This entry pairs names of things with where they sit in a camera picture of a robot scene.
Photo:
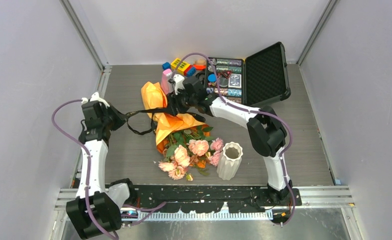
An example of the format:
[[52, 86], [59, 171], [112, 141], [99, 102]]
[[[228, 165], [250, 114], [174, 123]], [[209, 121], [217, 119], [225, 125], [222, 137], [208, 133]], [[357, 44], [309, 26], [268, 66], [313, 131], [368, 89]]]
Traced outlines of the orange flower bouquet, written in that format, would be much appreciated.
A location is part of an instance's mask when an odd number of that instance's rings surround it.
[[209, 176], [216, 168], [224, 141], [210, 135], [212, 127], [189, 113], [176, 116], [148, 113], [152, 120], [157, 150], [163, 155], [158, 167], [173, 180], [193, 181], [193, 172]]

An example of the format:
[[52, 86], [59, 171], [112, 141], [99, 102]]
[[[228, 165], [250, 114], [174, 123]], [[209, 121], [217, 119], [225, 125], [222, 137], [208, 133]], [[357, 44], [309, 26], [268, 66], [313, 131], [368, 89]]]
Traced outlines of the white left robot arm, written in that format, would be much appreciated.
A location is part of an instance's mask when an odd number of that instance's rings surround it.
[[129, 179], [105, 184], [105, 162], [112, 131], [125, 124], [125, 116], [103, 99], [98, 92], [81, 99], [84, 120], [75, 142], [82, 152], [82, 176], [76, 196], [67, 202], [66, 213], [82, 240], [105, 235], [117, 240], [122, 226], [121, 211], [133, 206], [137, 193]]

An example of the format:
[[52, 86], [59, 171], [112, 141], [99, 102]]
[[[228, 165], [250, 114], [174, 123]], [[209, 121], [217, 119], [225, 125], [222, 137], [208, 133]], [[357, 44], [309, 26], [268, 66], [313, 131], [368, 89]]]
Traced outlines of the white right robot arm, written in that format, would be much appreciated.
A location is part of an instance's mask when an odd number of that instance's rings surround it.
[[252, 148], [263, 157], [268, 173], [267, 195], [275, 205], [282, 205], [293, 194], [292, 182], [285, 165], [284, 153], [290, 146], [286, 137], [288, 125], [270, 106], [250, 107], [224, 98], [219, 91], [207, 92], [198, 78], [174, 75], [161, 80], [171, 115], [187, 113], [196, 108], [211, 117], [229, 120], [244, 127]]

